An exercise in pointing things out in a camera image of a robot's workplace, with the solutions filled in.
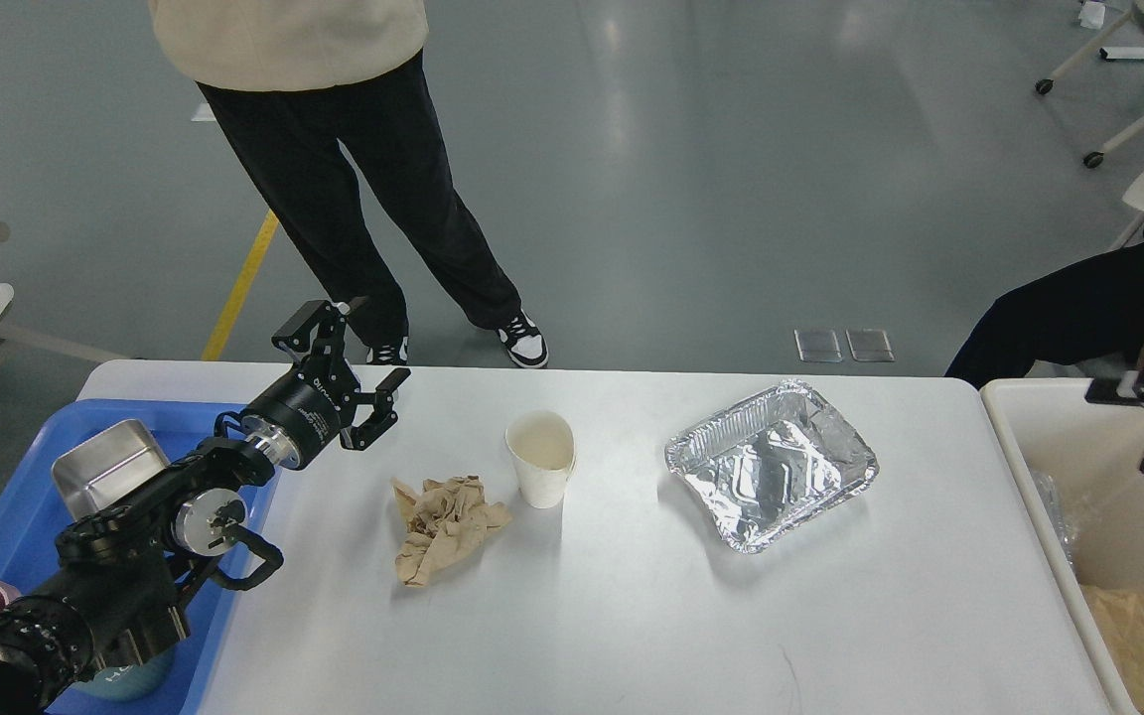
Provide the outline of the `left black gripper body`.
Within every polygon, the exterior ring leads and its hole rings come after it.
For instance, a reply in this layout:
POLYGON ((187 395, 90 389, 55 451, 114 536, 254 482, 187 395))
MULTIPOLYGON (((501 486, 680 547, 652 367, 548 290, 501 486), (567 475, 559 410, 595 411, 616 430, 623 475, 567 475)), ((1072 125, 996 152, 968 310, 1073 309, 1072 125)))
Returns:
POLYGON ((358 395, 353 376, 286 372, 239 412, 239 426, 251 440, 271 448, 269 461, 303 470, 353 424, 358 395))

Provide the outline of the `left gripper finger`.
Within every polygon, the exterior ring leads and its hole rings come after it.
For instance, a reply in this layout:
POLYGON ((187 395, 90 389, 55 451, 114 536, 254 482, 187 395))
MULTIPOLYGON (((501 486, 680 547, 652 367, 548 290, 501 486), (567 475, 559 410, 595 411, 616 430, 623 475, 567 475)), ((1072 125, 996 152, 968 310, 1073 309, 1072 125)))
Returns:
POLYGON ((342 448, 366 451, 396 424, 398 413, 395 411, 395 403, 398 399, 398 388, 408 378, 408 367, 396 367, 372 392, 363 392, 358 388, 353 394, 344 395, 344 411, 340 418, 341 429, 337 434, 342 448), (353 426, 358 410, 365 406, 370 407, 368 415, 359 426, 353 426))
POLYGON ((287 380, 310 380, 358 383, 353 367, 345 359, 347 318, 362 307, 366 297, 352 302, 328 302, 313 300, 305 302, 280 329, 273 331, 273 348, 289 355, 291 370, 277 383, 287 380))

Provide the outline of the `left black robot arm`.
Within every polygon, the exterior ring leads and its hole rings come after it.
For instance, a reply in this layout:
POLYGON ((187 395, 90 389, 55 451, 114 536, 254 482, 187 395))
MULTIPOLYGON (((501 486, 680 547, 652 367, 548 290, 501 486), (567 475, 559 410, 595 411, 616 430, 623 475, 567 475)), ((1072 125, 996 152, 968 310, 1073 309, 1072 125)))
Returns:
POLYGON ((333 442, 368 448, 398 420, 410 370, 367 392, 345 362, 347 320, 364 303, 301 307, 272 339, 292 367, 236 413, 239 438, 217 418, 194 451, 59 532, 58 571, 0 611, 0 714, 42 714, 81 680, 149 662, 190 636, 205 583, 251 590, 283 566, 246 529, 240 490, 303 470, 333 442))

